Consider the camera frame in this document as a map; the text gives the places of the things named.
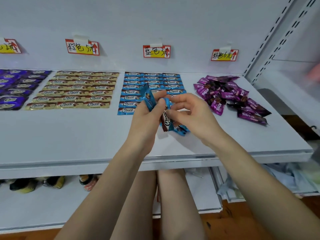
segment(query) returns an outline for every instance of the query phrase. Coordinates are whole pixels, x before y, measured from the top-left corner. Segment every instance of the leg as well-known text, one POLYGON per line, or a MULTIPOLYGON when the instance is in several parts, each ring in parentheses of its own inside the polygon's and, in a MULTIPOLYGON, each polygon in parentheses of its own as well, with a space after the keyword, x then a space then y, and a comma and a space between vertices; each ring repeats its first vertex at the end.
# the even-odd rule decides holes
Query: leg
POLYGON ((152 206, 156 187, 155 171, 137 173, 111 240, 152 239, 152 206))
POLYGON ((207 239, 183 169, 159 170, 162 239, 207 239))

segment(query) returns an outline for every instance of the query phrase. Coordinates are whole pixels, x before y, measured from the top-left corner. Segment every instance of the brown floor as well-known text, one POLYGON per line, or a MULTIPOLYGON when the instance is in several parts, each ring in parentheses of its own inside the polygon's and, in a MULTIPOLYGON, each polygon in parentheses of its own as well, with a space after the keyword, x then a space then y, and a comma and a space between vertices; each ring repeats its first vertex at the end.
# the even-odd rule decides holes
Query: brown floor
MULTIPOLYGON (((305 197, 302 201, 320 218, 320 196, 305 197)), ((222 202, 219 213, 201 214, 209 239, 270 240, 273 237, 254 219, 245 202, 222 202)), ((159 239, 160 219, 154 219, 154 239, 159 239)), ((59 229, 0 235, 0 240, 53 240, 59 229)))

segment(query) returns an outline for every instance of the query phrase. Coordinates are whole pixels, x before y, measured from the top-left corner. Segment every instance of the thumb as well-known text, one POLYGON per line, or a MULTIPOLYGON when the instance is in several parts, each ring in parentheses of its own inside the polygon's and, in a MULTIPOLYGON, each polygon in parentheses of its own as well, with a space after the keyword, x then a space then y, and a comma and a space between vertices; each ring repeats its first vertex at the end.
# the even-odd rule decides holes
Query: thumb
POLYGON ((174 121, 178 121, 179 123, 181 123, 182 125, 185 125, 188 123, 188 115, 185 113, 181 113, 177 110, 173 110, 173 109, 168 109, 166 111, 167 116, 174 120, 174 121))
POLYGON ((166 110, 166 101, 161 98, 158 103, 155 105, 150 114, 153 114, 155 117, 160 118, 162 113, 166 110))

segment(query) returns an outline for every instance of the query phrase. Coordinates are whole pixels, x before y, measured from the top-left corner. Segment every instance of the price label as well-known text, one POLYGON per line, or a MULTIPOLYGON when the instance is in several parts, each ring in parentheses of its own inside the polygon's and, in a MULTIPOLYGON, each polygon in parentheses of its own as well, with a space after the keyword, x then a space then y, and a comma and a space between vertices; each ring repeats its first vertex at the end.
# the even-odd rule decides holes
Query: price label
POLYGON ((66 39, 66 48, 70 54, 81 54, 99 56, 99 43, 88 40, 88 42, 74 42, 66 39))
POLYGON ((212 61, 236 61, 238 56, 238 49, 221 50, 214 49, 212 52, 212 61))
POLYGON ((16 40, 0 38, 0 53, 20 54, 21 50, 19 49, 16 40))
POLYGON ((150 45, 143 46, 143 57, 145 58, 170 58, 170 45, 163 45, 161 47, 150 47, 150 45))

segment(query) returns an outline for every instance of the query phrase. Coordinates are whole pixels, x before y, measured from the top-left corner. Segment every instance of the bare skin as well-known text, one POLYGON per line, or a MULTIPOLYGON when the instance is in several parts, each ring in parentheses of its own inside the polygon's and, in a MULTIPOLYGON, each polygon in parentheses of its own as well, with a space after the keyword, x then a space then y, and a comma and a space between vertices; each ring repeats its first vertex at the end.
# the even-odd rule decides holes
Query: bare skin
MULTIPOLYGON (((157 92, 154 96, 156 99, 162 98, 166 96, 166 92, 157 92)), ((186 125, 204 145, 215 151, 257 219, 276 238, 308 240, 319 238, 320 220, 220 127, 205 101, 192 94, 170 97, 170 100, 175 104, 166 111, 167 115, 176 122, 186 125)), ((127 204, 127 196, 130 198, 129 191, 140 164, 153 147, 159 118, 165 107, 163 99, 159 100, 150 113, 144 102, 138 105, 126 142, 116 153, 94 189, 61 229, 56 237, 57 240, 110 239, 113 230, 117 229, 115 225, 122 207, 127 204)), ((171 171, 171 174, 167 175, 162 171, 158 172, 162 204, 166 203, 163 209, 163 221, 179 219, 179 216, 175 215, 169 217, 170 200, 167 197, 174 193, 174 190, 170 189, 170 184, 166 185, 170 177, 180 186, 186 185, 181 171, 180 173, 178 170, 171 171)), ((182 190, 181 194, 190 200, 188 190, 182 190)), ((168 229, 166 233, 162 233, 164 239, 205 239, 198 225, 199 216, 195 213, 194 202, 186 203, 186 207, 190 208, 191 213, 185 215, 183 209, 179 210, 176 207, 180 219, 185 219, 185 225, 179 227, 179 232, 171 231, 164 225, 164 228, 168 229), (197 229, 197 235, 188 234, 186 227, 186 224, 190 224, 188 218, 194 220, 192 225, 197 229)))

